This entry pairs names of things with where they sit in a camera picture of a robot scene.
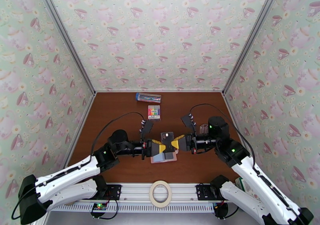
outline pink teacup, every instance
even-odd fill
[[[69,106],[67,115],[72,115],[72,113],[73,113],[72,106]]]
[[[218,32],[221,31],[221,28],[218,26],[212,26],[210,27],[211,35],[215,36]]]
[[[70,134],[68,133],[65,140],[64,140],[64,143],[67,145],[70,143],[70,141],[71,141],[71,137],[70,137]]]
[[[194,18],[194,16],[196,15],[196,13],[199,12],[199,10],[195,7],[188,7],[187,12],[190,18]]]
[[[249,132],[249,130],[248,130],[246,127],[244,128],[244,134],[245,134],[245,135],[250,135],[250,132]]]
[[[279,54],[278,54],[278,60],[282,60],[285,57],[287,57],[288,55],[289,55],[289,52],[286,49],[280,48],[279,49]]]
[[[202,57],[202,60],[203,60],[203,63],[208,63],[212,58],[210,56],[203,56]]]
[[[6,199],[15,195],[18,191],[19,191],[19,185],[17,181],[13,179],[7,188]]]
[[[128,79],[125,79],[125,78],[121,78],[120,80],[121,80],[121,81],[122,81],[122,83],[124,83],[124,84],[126,84],[126,83],[128,83],[128,82],[129,82],[129,80],[128,80]]]
[[[21,93],[17,99],[17,106],[27,106],[29,103],[27,94],[25,92]]]
[[[93,50],[93,51],[97,51],[97,48],[99,47],[99,45],[95,44],[95,43],[88,43],[88,46]]]
[[[298,130],[298,128],[295,127],[292,124],[289,124],[289,128],[288,128],[287,134],[289,136],[291,136],[291,137],[300,137],[301,136],[300,131]]]
[[[52,121],[52,118],[49,117],[46,121],[46,125],[44,126],[46,129],[50,129],[53,127],[53,121]]]
[[[38,18],[34,18],[32,19],[32,21],[30,22],[30,26],[35,29],[37,32],[39,32],[41,30],[40,27],[40,23],[39,23],[39,19]]]
[[[163,36],[167,35],[169,30],[170,29],[168,27],[166,27],[166,26],[160,26],[159,27],[159,31],[160,31],[161,35],[163,35]]]
[[[136,42],[135,45],[136,45],[138,50],[142,50],[144,48],[144,46],[145,46],[145,44],[142,43],[142,42]]]
[[[254,53],[254,54],[253,54],[253,59],[257,59],[257,58],[259,58],[260,55],[261,55],[257,50],[255,50],[253,53]]]
[[[167,79],[165,78],[159,78],[160,83],[165,83],[167,81]]]
[[[119,31],[118,28],[113,27],[113,26],[110,26],[110,27],[108,27],[107,29],[108,29],[108,31],[111,33],[112,36],[116,36],[117,33],[118,33],[118,31]]]
[[[33,68],[34,66],[34,60],[33,60],[33,57],[32,57],[32,54],[31,53],[28,53],[24,59],[23,59],[23,64],[25,66],[28,66],[28,67],[31,67]]]
[[[242,108],[247,108],[248,104],[245,101],[242,101]]]
[[[100,74],[106,74],[107,73],[107,70],[105,68],[99,68],[98,71],[99,71]]]
[[[282,17],[280,15],[274,15],[272,17],[272,25],[271,26],[276,26],[281,20],[282,20]]]
[[[235,50],[237,47],[239,47],[240,46],[240,44],[239,43],[237,43],[237,42],[232,42],[232,43],[230,43],[230,50]]]
[[[133,7],[133,8],[131,8],[131,12],[132,12],[133,16],[138,19],[140,17],[140,15],[142,14],[143,10],[140,8],[137,8],[137,7]]]
[[[114,57],[119,63],[122,63],[123,62],[123,60],[124,60],[124,58],[123,57],[119,57],[119,56],[117,56],[117,57]]]
[[[46,164],[48,161],[50,161],[50,155],[49,155],[49,152],[46,151],[46,153],[43,155],[41,164],[42,165]]]
[[[203,78],[197,78],[197,82],[198,83],[202,83],[202,82],[204,82],[204,79]]]
[[[186,68],[179,68],[179,71],[180,71],[181,74],[184,74],[185,72],[188,71],[188,69],[186,69]]]
[[[56,86],[53,84],[53,85],[50,87],[49,95],[56,95],[56,94],[57,94]]]
[[[13,138],[11,143],[11,150],[17,150],[24,147],[24,141],[20,134],[17,134],[16,137]]]
[[[220,68],[220,73],[224,74],[225,72],[227,72],[229,69],[227,68]]]
[[[294,89],[289,86],[289,85],[284,85],[284,89],[283,89],[283,95],[284,96],[292,96],[294,95],[296,92],[294,91]]]
[[[310,3],[309,10],[308,10],[308,17],[313,17],[318,12],[320,12],[320,1]]]
[[[263,150],[263,152],[264,152],[264,153],[271,154],[271,153],[272,153],[272,151],[271,151],[270,146],[269,146],[267,143],[265,143],[265,142],[263,143],[263,145],[264,145],[264,146],[263,146],[263,149],[262,149],[262,150]]]
[[[268,118],[269,118],[269,116],[266,113],[266,111],[265,110],[261,110],[260,119],[268,119]]]
[[[164,63],[164,62],[166,62],[168,60],[168,58],[165,57],[165,56],[159,56],[159,60],[160,60],[161,63]]]
[[[306,179],[304,178],[303,173],[296,166],[293,166],[292,168],[291,177],[294,178],[295,180],[298,180],[304,183],[306,182]]]
[[[88,12],[86,12],[83,9],[75,9],[74,11],[79,16],[80,19],[83,19],[83,20],[86,19]]]
[[[70,82],[70,88],[75,88],[75,86],[76,86],[76,84],[74,83],[74,80],[72,80],[72,81]]]
[[[245,81],[246,81],[245,78],[242,75],[240,75],[240,83],[243,83]]]
[[[257,87],[258,87],[258,88],[264,87],[264,82],[263,82],[262,80],[258,79]]]
[[[145,68],[139,68],[138,70],[140,71],[141,74],[144,74],[147,71],[147,69]]]
[[[244,18],[249,18],[249,16],[251,16],[253,13],[255,12],[255,10],[253,8],[244,8],[243,9],[243,17]]]
[[[55,64],[60,64],[60,56],[59,56],[59,54],[56,54],[55,56],[54,56],[54,58],[53,58],[53,63],[55,63]]]

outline box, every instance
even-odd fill
[[[160,120],[160,105],[148,106],[148,120]]]

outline wall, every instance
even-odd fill
[[[222,90],[265,0],[53,0],[96,90]]]
[[[257,163],[320,223],[320,1],[276,0],[227,98]]]
[[[22,179],[61,167],[91,93],[42,0],[0,4],[0,224],[20,224]]]

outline wallpaper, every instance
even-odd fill
[[[265,0],[53,0],[96,90],[224,87]]]
[[[91,93],[42,0],[0,4],[2,225],[20,224],[10,216],[25,176],[61,167]]]
[[[320,0],[276,0],[227,98],[257,163],[320,224]]]

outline floral wallpaper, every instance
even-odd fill
[[[320,224],[320,0],[276,0],[226,93],[257,163]]]
[[[97,91],[221,91],[265,0],[53,1]]]
[[[61,167],[91,93],[42,0],[0,4],[2,225],[20,224],[10,216],[25,176]]]

